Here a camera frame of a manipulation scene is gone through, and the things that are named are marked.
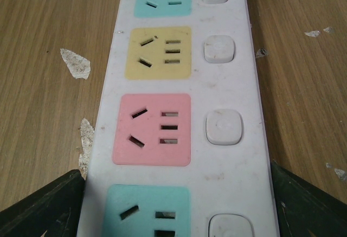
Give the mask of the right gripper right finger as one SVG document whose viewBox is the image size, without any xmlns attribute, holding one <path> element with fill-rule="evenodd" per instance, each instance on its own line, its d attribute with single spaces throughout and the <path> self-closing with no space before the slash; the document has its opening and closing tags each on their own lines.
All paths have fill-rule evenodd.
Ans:
<svg viewBox="0 0 347 237">
<path fill-rule="evenodd" d="M 271 163 L 281 236 L 346 236 L 346 204 Z"/>
</svg>

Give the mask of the white power strip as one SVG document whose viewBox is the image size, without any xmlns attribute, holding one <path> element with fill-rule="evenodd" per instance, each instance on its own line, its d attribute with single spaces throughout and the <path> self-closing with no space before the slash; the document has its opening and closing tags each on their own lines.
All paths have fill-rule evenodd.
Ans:
<svg viewBox="0 0 347 237">
<path fill-rule="evenodd" d="M 279 235 L 247 0 L 120 0 L 77 235 Z"/>
</svg>

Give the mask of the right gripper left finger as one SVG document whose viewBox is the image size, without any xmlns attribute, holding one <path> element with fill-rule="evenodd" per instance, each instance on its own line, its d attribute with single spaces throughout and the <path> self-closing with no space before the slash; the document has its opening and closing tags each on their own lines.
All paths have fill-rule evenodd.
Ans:
<svg viewBox="0 0 347 237">
<path fill-rule="evenodd" d="M 85 179 L 74 169 L 1 211 L 1 236 L 76 236 Z"/>
</svg>

